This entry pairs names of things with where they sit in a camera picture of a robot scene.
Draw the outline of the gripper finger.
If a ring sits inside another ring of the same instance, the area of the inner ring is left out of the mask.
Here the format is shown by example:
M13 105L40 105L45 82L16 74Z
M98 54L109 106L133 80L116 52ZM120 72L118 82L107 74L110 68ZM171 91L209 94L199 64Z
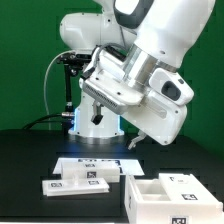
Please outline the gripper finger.
M93 116L91 118L91 122L95 125L99 125L100 122L102 121L102 118L103 118L103 115L101 113L102 107L103 105L98 101L95 101L93 103Z
M131 150L132 148L135 148L137 143L144 140L145 138L146 138L146 134L142 130L140 130L138 132L138 136L131 140L128 146L128 149Z

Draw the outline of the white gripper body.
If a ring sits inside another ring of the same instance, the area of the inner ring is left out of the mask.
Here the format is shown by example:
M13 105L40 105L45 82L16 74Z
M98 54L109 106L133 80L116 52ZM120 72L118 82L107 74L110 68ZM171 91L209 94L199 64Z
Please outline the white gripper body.
M150 91L140 105L119 115L162 145L174 141L187 116L193 91L176 69L147 54Z

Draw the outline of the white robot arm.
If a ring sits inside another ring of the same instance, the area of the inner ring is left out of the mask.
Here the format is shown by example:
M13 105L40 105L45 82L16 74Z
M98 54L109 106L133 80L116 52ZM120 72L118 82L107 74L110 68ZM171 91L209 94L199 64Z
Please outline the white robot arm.
M186 52L203 31L215 0L94 0L100 14L73 13L60 35L81 62L82 96L70 135L85 143L123 136L173 142L193 90L178 74Z

